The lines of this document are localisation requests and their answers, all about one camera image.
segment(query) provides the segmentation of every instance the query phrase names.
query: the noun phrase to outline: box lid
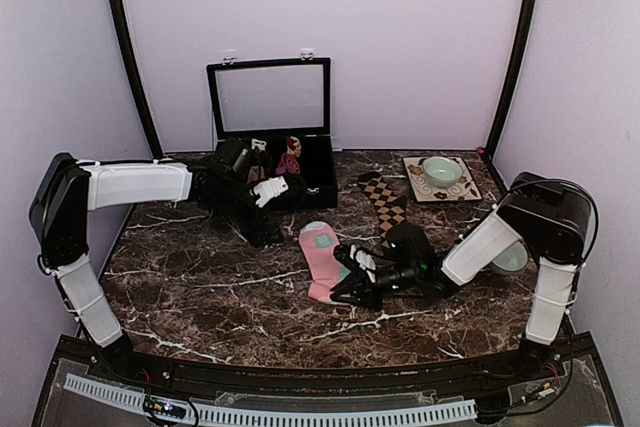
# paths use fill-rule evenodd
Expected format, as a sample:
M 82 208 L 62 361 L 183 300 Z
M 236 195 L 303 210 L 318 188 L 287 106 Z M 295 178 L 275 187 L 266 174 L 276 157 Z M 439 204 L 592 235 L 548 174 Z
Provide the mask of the box lid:
M 330 133 L 331 59 L 207 66 L 219 139 Z

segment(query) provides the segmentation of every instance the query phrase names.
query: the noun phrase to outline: small bowl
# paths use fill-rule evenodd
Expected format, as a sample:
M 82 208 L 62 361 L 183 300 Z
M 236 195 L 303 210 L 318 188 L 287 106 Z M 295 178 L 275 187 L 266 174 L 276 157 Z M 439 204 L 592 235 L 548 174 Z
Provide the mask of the small bowl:
M 462 177 L 462 167 L 446 157 L 429 157 L 421 167 L 429 185 L 438 189 L 448 189 Z
M 516 242 L 493 259 L 489 265 L 497 274 L 507 275 L 524 269 L 528 261 L 527 249 L 520 242 Z

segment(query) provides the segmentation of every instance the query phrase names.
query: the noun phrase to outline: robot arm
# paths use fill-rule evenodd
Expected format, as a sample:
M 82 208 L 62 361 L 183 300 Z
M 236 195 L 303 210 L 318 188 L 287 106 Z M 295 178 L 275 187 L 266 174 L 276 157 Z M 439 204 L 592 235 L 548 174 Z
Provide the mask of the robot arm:
M 89 259 L 87 212 L 150 201 L 197 201 L 235 215 L 254 246 L 282 240 L 277 223 L 262 210 L 288 189 L 284 178 L 246 185 L 251 151 L 227 141 L 219 152 L 192 163 L 173 160 L 100 163 L 58 154 L 38 189 L 29 217 L 41 246 L 39 265 L 56 280 L 67 309 L 103 349 L 130 350 Z
M 375 281 L 362 274 L 362 251 L 356 250 L 361 256 L 357 260 L 349 246 L 338 246 L 334 255 L 351 273 L 334 288 L 332 299 L 380 310 L 384 293 L 407 287 L 417 287 L 427 297 L 449 297 L 522 242 L 539 267 L 523 344 L 544 349 L 555 340 L 574 300 L 590 215 L 586 195 L 523 173 L 499 205 L 444 258 L 436 255 L 422 229 L 407 222 L 388 232 L 395 264 L 376 269 Z

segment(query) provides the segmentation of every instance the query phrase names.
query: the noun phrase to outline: brown patterned sock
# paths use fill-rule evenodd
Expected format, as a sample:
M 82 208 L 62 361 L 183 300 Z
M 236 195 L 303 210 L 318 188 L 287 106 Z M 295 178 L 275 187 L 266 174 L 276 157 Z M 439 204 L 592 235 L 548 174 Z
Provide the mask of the brown patterned sock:
M 385 240 L 392 227 L 407 220 L 407 197 L 394 195 L 387 181 L 378 172 L 369 172 L 358 177 L 358 186 L 362 189 L 376 209 L 380 219 L 380 237 L 382 247 L 389 248 Z

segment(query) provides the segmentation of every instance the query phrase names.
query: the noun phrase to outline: decorative tile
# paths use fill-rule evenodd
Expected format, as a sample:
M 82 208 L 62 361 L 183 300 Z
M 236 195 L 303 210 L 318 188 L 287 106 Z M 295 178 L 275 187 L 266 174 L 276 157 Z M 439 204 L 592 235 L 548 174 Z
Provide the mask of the decorative tile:
M 473 176 L 462 157 L 449 157 L 462 167 L 462 177 L 460 177 L 458 183 L 448 189 L 440 189 L 429 185 L 427 176 L 420 166 L 422 161 L 427 158 L 405 157 L 402 159 L 417 202 L 469 202 L 482 199 L 480 189 L 475 180 L 473 180 Z

